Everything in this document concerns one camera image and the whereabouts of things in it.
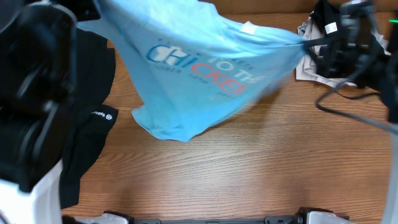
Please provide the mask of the light blue printed t-shirt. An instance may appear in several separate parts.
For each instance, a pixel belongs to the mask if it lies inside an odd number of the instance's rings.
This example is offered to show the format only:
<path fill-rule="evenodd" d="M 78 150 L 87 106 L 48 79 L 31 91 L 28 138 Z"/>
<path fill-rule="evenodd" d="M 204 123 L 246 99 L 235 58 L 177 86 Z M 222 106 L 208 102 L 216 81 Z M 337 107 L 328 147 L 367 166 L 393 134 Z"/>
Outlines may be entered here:
<path fill-rule="evenodd" d="M 272 93 L 305 53 L 301 36 L 229 20 L 207 2 L 95 6 L 100 18 L 78 26 L 113 43 L 143 102 L 132 115 L 161 140 L 187 142 Z"/>

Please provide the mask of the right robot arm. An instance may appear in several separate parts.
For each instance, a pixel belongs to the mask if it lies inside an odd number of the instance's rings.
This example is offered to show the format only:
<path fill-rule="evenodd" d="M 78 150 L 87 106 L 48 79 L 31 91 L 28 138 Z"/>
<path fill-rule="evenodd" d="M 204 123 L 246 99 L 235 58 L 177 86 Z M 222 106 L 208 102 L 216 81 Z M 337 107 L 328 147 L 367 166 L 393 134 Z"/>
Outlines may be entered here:
<path fill-rule="evenodd" d="M 335 7 L 318 1 L 311 18 L 323 33 L 320 39 L 306 40 L 303 48 L 324 78 L 339 78 L 322 94 L 315 106 L 325 112 L 370 124 L 391 135 L 392 162 L 382 223 L 397 223 L 397 20 L 393 19 L 391 39 L 384 48 L 376 38 L 379 32 L 372 1 L 348 1 Z M 387 107 L 385 123 L 357 114 L 323 106 L 322 101 L 349 82 L 370 88 Z"/>

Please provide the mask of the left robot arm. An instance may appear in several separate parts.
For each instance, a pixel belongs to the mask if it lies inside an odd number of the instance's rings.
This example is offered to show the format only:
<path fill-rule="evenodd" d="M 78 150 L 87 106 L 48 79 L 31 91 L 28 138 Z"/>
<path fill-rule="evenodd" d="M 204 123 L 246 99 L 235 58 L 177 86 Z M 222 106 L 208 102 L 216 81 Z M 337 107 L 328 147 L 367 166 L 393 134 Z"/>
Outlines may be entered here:
<path fill-rule="evenodd" d="M 70 223 L 64 150 L 75 118 L 76 35 L 93 1 L 1 2 L 1 222 Z"/>

